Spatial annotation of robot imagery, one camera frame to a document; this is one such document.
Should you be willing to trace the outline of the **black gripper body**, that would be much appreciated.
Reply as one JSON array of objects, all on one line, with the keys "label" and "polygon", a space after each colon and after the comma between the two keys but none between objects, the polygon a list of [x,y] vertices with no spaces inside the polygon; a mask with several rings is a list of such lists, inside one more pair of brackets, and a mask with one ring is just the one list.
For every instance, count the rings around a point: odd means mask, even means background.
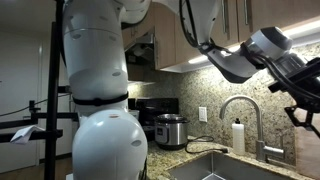
[{"label": "black gripper body", "polygon": [[275,82],[269,86],[271,92],[286,91],[296,101],[284,110],[295,127],[312,131],[313,115],[320,112],[320,58],[303,61],[295,54],[271,62],[271,74]]}]

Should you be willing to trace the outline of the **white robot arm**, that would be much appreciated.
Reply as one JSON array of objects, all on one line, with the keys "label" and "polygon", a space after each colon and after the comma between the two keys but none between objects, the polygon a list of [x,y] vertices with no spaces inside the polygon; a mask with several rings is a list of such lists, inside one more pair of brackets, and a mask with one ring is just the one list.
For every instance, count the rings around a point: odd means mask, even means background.
[{"label": "white robot arm", "polygon": [[180,17],[189,44],[232,83],[268,69],[272,91],[286,91],[299,109],[320,112],[319,61],[291,53],[292,40],[277,27],[256,31],[235,52],[211,38],[221,0],[64,0],[62,36],[66,68],[80,127],[72,146],[72,180],[139,180],[147,139],[127,110],[128,73],[122,31],[141,23],[154,2]]}]

